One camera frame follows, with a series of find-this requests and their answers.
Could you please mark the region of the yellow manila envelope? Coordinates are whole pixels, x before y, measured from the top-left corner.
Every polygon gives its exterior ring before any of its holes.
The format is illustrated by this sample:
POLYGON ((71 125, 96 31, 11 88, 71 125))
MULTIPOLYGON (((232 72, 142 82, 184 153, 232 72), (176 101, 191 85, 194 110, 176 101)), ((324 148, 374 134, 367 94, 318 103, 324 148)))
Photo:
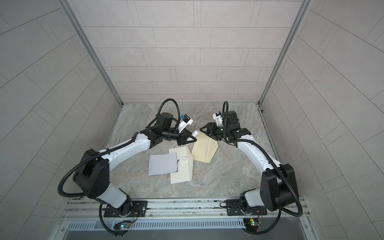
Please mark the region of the yellow manila envelope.
POLYGON ((193 145, 192 156, 195 161, 210 163, 217 149, 218 142, 199 131, 193 145))

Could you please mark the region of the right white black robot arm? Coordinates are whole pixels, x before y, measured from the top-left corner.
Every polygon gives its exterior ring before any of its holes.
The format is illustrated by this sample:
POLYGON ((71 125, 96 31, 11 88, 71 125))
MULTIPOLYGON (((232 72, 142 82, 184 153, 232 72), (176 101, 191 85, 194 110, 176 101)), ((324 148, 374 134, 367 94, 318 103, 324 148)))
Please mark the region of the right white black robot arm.
POLYGON ((240 196, 241 210, 250 214, 258 206, 269 211, 281 210, 294 217, 303 214, 296 184, 295 171, 289 164, 281 164, 271 157, 251 132, 241 128, 236 112, 213 114, 214 122, 207 123, 200 131, 215 141, 224 141, 239 148, 262 175, 259 189, 245 191, 240 196))

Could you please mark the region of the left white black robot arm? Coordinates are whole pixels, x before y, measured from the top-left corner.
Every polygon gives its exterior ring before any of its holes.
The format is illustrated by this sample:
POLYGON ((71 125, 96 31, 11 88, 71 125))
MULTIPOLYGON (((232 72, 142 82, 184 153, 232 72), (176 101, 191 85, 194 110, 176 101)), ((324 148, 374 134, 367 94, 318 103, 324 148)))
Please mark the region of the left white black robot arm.
POLYGON ((74 170, 73 181, 86 197, 108 206, 108 210, 125 217, 133 206, 129 195, 110 182, 110 172, 132 156, 149 150, 162 141, 175 140, 179 146, 196 142, 196 137, 186 129, 193 120, 188 115, 175 119, 172 114, 161 113, 155 124, 111 149, 99 152, 93 149, 84 153, 80 166, 74 170))

